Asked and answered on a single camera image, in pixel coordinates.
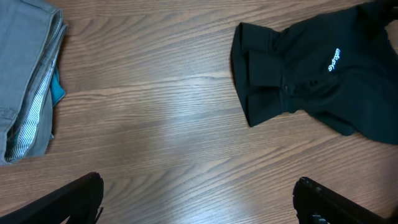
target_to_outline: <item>black object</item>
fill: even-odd
[[[398,144],[397,1],[321,14],[282,32],[241,23],[231,59],[250,126],[305,110],[343,135]]]
[[[91,172],[25,207],[0,218],[2,224],[61,223],[94,224],[104,193],[104,182]]]
[[[391,224],[308,177],[297,181],[293,196],[300,224]]]

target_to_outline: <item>white logo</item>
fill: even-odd
[[[329,65],[328,69],[329,72],[331,72],[333,69],[335,69],[335,65],[337,60],[340,58],[340,49],[336,49],[335,56],[331,60],[331,65]]]

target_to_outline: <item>wood grain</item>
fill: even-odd
[[[0,167],[0,215],[90,171],[105,182],[100,223],[298,223],[301,176],[384,217],[398,205],[397,146],[303,111],[248,128],[231,78],[239,22],[282,30],[362,1],[51,2],[70,25],[67,96],[46,156]]]

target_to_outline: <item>gray pants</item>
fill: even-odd
[[[49,85],[66,25],[43,0],[1,0],[0,27],[0,165],[6,165],[47,148]]]

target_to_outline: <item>striped lining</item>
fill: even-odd
[[[13,160],[22,159],[25,152],[28,150],[30,145],[36,136],[37,125],[39,124],[40,114],[42,109],[42,103],[47,94],[47,90],[50,83],[50,78],[54,71],[55,62],[57,59],[57,52],[54,52],[53,59],[47,65],[45,74],[40,81],[40,85],[35,92],[33,97],[32,106],[29,109],[27,117],[23,122],[19,135],[17,137],[16,145],[11,153],[6,157],[6,161],[11,162]]]

